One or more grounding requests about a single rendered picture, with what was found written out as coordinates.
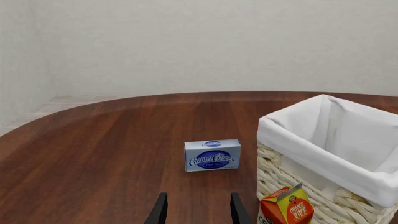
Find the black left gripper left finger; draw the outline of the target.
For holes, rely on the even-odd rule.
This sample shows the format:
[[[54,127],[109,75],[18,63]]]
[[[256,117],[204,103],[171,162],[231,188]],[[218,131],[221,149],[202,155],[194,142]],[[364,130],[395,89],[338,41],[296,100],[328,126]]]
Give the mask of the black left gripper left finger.
[[[161,192],[144,224],[165,224],[167,219],[167,210],[167,194],[165,192]]]

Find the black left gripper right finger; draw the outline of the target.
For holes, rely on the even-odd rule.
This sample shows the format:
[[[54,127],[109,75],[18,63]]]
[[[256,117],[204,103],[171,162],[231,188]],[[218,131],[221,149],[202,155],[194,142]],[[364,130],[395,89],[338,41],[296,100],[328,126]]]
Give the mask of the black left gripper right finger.
[[[230,211],[232,224],[254,224],[236,192],[231,194]]]

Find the woven basket with white liner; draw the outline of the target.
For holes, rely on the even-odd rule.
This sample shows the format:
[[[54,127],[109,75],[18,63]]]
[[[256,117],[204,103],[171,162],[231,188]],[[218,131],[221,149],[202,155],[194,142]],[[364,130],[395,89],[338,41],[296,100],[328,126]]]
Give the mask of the woven basket with white liner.
[[[259,119],[257,197],[302,186],[310,224],[393,224],[398,114],[318,95]]]

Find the orange juice carton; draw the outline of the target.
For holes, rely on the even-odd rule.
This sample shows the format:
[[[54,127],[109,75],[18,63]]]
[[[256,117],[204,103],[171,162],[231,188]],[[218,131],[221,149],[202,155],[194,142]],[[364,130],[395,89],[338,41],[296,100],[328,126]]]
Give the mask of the orange juice carton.
[[[314,208],[299,183],[260,201],[256,224],[311,224]]]

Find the blue cream cheese box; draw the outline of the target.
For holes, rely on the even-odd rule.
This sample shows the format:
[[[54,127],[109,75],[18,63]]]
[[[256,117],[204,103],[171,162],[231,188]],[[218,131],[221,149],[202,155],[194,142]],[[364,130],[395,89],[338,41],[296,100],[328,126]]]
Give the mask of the blue cream cheese box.
[[[238,169],[241,143],[238,139],[184,143],[186,172]]]

